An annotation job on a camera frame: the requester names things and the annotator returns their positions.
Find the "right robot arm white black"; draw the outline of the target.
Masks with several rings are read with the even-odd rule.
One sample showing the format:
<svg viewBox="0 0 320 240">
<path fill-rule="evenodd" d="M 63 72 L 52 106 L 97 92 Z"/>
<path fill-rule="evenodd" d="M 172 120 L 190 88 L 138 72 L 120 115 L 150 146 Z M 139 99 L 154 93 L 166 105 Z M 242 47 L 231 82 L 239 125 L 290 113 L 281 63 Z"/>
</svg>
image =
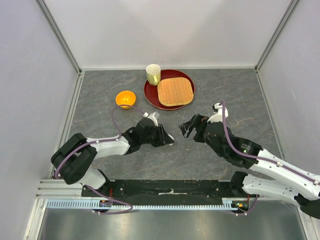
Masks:
<svg viewBox="0 0 320 240">
<path fill-rule="evenodd" d="M 319 175 L 276 157 L 249 139 L 234 136 L 227 127 L 223 113 L 216 113 L 211 117 L 195 114 L 179 128 L 185 138 L 195 130 L 195 142 L 207 144 L 233 166 L 272 178 L 263 183 L 252 175 L 236 172 L 229 184 L 229 191 L 233 196 L 240 197 L 246 193 L 279 198 L 298 206 L 310 217 L 320 217 Z"/>
</svg>

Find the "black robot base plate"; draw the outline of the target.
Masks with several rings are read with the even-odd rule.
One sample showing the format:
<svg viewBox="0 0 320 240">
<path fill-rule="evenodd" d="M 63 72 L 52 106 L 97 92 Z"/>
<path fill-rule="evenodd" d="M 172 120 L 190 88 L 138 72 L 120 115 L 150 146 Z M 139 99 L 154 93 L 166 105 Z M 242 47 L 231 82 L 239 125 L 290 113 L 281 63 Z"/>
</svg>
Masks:
<svg viewBox="0 0 320 240">
<path fill-rule="evenodd" d="M 221 205 L 223 198 L 243 198 L 245 192 L 232 190 L 230 182 L 219 180 L 116 179 L 97 190 L 134 206 Z"/>
</svg>

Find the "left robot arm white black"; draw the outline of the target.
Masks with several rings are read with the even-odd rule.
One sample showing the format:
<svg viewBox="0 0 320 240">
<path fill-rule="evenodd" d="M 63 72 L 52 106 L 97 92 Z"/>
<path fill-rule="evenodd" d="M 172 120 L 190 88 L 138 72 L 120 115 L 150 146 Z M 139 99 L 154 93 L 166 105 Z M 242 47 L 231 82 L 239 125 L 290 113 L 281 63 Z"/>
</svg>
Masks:
<svg viewBox="0 0 320 240">
<path fill-rule="evenodd" d="M 86 138 L 82 133 L 74 134 L 50 161 L 56 168 L 55 178 L 61 177 L 68 185 L 80 183 L 92 188 L 99 197 L 110 191 L 109 179 L 99 169 L 91 167 L 93 161 L 109 157 L 132 154 L 142 145 L 162 147 L 172 145 L 174 138 L 154 117 L 144 117 L 137 125 L 120 136 L 108 138 Z"/>
</svg>

